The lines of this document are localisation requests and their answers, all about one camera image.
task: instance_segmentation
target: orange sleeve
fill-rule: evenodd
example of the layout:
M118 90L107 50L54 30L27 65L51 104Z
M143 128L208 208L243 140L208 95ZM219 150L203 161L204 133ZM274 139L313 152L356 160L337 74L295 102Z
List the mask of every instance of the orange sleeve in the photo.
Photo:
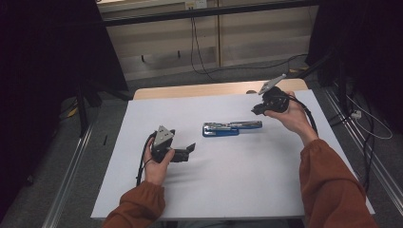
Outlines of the orange sleeve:
M377 227L361 184L325 141L302 150L299 179L308 227Z
M120 205L107 216L103 227L148 227L164 208L163 187L143 181L122 195Z

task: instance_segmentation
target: metal frame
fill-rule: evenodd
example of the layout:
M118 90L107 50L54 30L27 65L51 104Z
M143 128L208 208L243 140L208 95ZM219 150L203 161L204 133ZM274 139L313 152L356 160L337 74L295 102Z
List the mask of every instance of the metal frame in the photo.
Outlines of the metal frame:
M319 3L320 3L320 0L288 0L288 1L277 1L277 2L271 2L271 3L242 5L242 6L233 6L233 7L217 7L217 8L209 8L209 9L181 10L181 11L173 11L173 12L156 13L156 14L152 14L152 15L110 18L110 19L105 19L104 21L63 24L63 25L56 26L56 28L68 27L68 28L75 28L75 29L85 29L85 28L91 28L91 27L115 27L115 26L148 23L148 22L169 21L169 20L178 20L178 19L185 19L185 18L216 16L216 15L224 15L224 14L243 13L243 12L311 7L311 6L317 6Z

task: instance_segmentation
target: cable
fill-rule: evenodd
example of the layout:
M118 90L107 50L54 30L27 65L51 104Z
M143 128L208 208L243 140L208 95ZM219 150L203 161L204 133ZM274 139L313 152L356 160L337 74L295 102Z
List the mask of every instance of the cable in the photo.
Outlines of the cable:
M190 62L191 62L191 64L192 64L192 67L193 67L193 69L195 70L196 73L199 73L199 72L195 69L195 66L193 65L193 43L194 43L193 41L194 41L194 38L196 38L196 45L198 46L198 53L199 53L199 58L200 58L200 60L201 60L201 67L202 67L203 71L205 72L205 73L202 73L202 74L206 74L213 82L221 83L220 81L217 81L217 80L213 79L213 78L210 76L210 74L207 72L207 70L205 70L204 63L202 62L201 50L200 50L200 47L199 47L199 40L198 40L198 33L197 33L197 29L196 29L195 18L192 17L192 18L190 18L190 20L191 20L191 22L192 22L192 50L191 50L191 53L190 53Z
M198 40L198 34L197 34L195 18L192 17L191 22L192 22L192 48L191 48L191 52L190 52L190 62L191 62L192 68L196 73L198 73L198 74L206 74L212 81L217 82L217 83L220 83L220 82L215 80L215 79L213 79L210 76L211 73L215 73L215 72L223 71L223 70L231 70L231 69L266 69L266 68L278 67L278 66L281 66L281 65L284 65L284 64L288 64L287 72L289 72L290 71L290 65L289 65L290 61L292 61L292 60L294 60L294 59L296 59L298 57L308 55L308 54L294 55L294 56L291 56L290 58L288 58L288 60L286 60L284 62L281 62L279 64L275 64L275 65L271 65L271 66L239 66L239 67L230 67L230 68L218 68L218 69L214 69L214 70L211 70L211 71L207 71L205 69L203 61L202 61L202 55L201 55L200 47L199 47L199 40ZM198 47L199 58L201 60L201 66L202 66L202 69L203 69L202 72L197 71L195 69L195 66L194 66L194 63L193 63L194 40L196 40L196 44L197 44L197 47Z
M361 109L361 111L363 111L364 113L368 114L370 117L374 118L376 121L378 121L380 124L383 125L383 127L385 127L385 129L387 129L389 131L389 133L391 134L389 137L380 137L378 135L375 135L374 133L372 133L371 131L367 130L365 127L363 127L358 120L355 118L355 122L357 123L358 126L360 126L364 131L366 131L367 133L373 135L374 137L379 138L380 140L389 140L393 137L393 133L392 130L386 126L384 123L382 123L379 119L377 119L375 116L373 116L372 114L368 113L366 110L364 110L364 108L362 108L360 105L358 105L357 103L355 103L350 97L347 96L347 98L355 105L357 106L359 109Z
M308 109L308 107L303 104L302 102L300 102L296 97L292 96L292 95L288 95L289 96L289 100L294 101L298 104L300 104L302 106L302 108L305 110L306 115L309 118L309 122L311 123L311 127L315 130L315 132L317 133L317 124L314 121L314 117L312 116L311 111Z
M144 160L144 154L145 154L145 150L146 150L146 148L147 148L148 142L151 140L151 138L155 138L156 135L157 135L157 131L154 131L154 133L152 133L151 135L149 135L148 138L147 138L147 140L145 141L144 148L143 148L143 153L142 153L142 158L140 159L139 171L138 171L137 177L136 177L136 179L137 179L137 181L136 181L136 186L139 186L139 185L140 185L140 182L142 181L142 174L143 174L143 170L144 170L144 168L145 168L145 165L146 165L148 162L150 162L150 160L148 160L148 161L145 162L144 166L142 166L143 160Z

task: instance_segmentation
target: white paper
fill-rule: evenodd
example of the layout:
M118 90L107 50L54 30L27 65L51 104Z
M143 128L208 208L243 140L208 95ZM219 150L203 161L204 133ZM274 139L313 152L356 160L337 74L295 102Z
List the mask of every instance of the white paper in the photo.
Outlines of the white paper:
M297 91L326 141L352 170L311 90ZM279 121L256 116L257 94L131 101L91 217L104 219L136 185L147 137L160 125L175 129L173 148L196 143L189 161L168 166L161 219L276 219L302 217L299 136ZM238 136L205 138L205 122L262 121ZM370 212L374 209L367 201Z

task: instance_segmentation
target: electrical outlet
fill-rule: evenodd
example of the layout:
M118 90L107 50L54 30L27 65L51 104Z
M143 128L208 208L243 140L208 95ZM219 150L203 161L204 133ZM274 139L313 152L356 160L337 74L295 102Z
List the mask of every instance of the electrical outlet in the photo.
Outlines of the electrical outlet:
M196 9L195 1L184 2L184 9L185 10L194 10L194 9Z
M196 9L206 9L207 8L207 0L197 0L195 1Z
M353 118L356 118L356 119L361 118L361 111L359 111L359 110L354 110L354 112L352 113L352 117L353 117Z

